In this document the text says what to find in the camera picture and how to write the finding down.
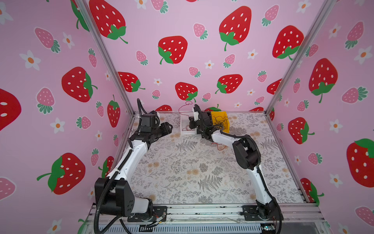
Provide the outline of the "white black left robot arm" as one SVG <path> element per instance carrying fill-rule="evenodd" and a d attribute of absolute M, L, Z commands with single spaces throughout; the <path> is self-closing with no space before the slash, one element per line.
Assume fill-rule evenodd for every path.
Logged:
<path fill-rule="evenodd" d="M 153 210 L 151 199 L 137 198 L 131 190 L 130 181 L 140 160 L 147 153 L 152 143 L 172 133 L 173 126 L 161 123 L 156 111 L 147 113 L 137 100 L 140 115 L 137 130 L 127 139 L 128 148 L 118 164 L 104 178 L 95 182 L 96 210 L 93 230 L 104 234 L 122 218 L 138 215 L 142 221 L 151 221 L 149 227 L 160 223 L 164 215 Z"/>

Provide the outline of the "white translucent storage bin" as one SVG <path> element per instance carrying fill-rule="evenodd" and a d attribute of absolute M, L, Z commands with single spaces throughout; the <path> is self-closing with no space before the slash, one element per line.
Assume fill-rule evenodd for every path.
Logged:
<path fill-rule="evenodd" d="M 193 112 L 186 112 L 180 114 L 180 133 L 181 135 L 196 135 L 196 129 L 190 129 L 190 119 L 193 117 Z"/>

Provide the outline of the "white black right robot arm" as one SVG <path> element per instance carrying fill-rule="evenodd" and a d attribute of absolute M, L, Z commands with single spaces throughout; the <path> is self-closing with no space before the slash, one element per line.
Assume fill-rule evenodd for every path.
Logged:
<path fill-rule="evenodd" d="M 262 220 L 278 220 L 282 223 L 283 216 L 280 205 L 271 195 L 262 173 L 261 152 L 255 140 L 249 135 L 237 136 L 224 132 L 226 120 L 213 122 L 213 113 L 202 111 L 196 104 L 193 107 L 193 117 L 189 118 L 190 128 L 196 129 L 201 135 L 212 143 L 222 144 L 231 148 L 236 162 L 245 169 L 254 186 L 257 204 L 257 214 Z"/>

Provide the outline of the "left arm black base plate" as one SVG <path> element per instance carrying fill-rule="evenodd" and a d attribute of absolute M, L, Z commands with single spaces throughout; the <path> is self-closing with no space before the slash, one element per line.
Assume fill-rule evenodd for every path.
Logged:
<path fill-rule="evenodd" d="M 152 211 L 131 215 L 127 222 L 164 222 L 167 219 L 167 211 L 167 206 L 154 206 Z"/>

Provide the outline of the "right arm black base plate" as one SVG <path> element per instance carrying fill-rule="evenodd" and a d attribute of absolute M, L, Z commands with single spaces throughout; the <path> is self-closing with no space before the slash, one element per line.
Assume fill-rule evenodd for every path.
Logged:
<path fill-rule="evenodd" d="M 279 207 L 245 205 L 240 215 L 246 221 L 283 221 L 283 215 Z"/>

